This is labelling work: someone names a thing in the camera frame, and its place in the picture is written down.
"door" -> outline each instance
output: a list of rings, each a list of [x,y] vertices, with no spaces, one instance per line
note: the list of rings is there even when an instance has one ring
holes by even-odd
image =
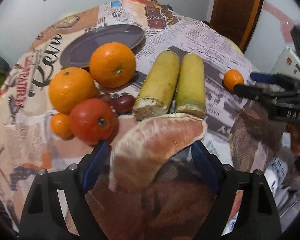
[[[245,51],[262,4],[263,0],[215,0],[210,25]]]

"yellow sugarcane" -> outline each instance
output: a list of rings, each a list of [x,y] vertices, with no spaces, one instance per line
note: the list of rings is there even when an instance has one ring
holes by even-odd
[[[206,98],[202,59],[193,53],[183,57],[176,97],[176,112],[204,117]]]
[[[133,106],[137,120],[166,114],[172,101],[180,70],[179,56],[163,51],[156,58]]]

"red tomato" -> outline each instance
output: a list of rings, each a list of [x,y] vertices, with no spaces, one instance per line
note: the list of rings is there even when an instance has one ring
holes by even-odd
[[[92,98],[77,104],[70,113],[70,130],[83,142],[95,145],[112,133],[115,117],[110,106]]]

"plate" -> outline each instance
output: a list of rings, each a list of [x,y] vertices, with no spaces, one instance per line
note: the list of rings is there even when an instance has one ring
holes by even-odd
[[[118,24],[96,29],[71,42],[60,57],[60,64],[63,67],[88,67],[92,53],[101,45],[120,42],[133,49],[144,38],[144,30],[135,25]]]

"tablecloth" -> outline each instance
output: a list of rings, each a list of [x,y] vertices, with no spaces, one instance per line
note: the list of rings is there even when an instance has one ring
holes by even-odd
[[[250,82],[249,73],[255,70],[231,43],[201,21],[178,15],[155,0],[107,3],[69,16],[41,32],[2,86],[0,198],[16,227],[36,172],[42,168],[49,172],[63,170],[92,150],[77,138],[62,140],[49,127],[56,111],[50,104],[47,87],[63,68],[59,61],[62,51],[84,33],[120,23],[142,27],[146,41],[134,50],[137,58],[134,80],[119,89],[100,88],[102,92],[136,96],[157,55],[157,47],[171,49],[181,58],[191,51],[201,56],[205,65],[208,110],[205,120],[209,132],[203,143],[210,153],[238,170],[264,171],[280,149],[286,124],[269,121],[258,104],[243,101],[222,86],[222,76],[228,69],[243,71],[246,82]],[[136,123],[131,114],[119,116],[109,139],[111,146]],[[192,239],[215,199],[194,168],[188,148],[174,156],[159,171],[155,182],[140,194],[114,192],[108,182],[106,163],[86,199],[109,239]],[[59,197],[67,224],[74,232],[62,192]],[[238,192],[231,216],[239,209],[240,197]]]

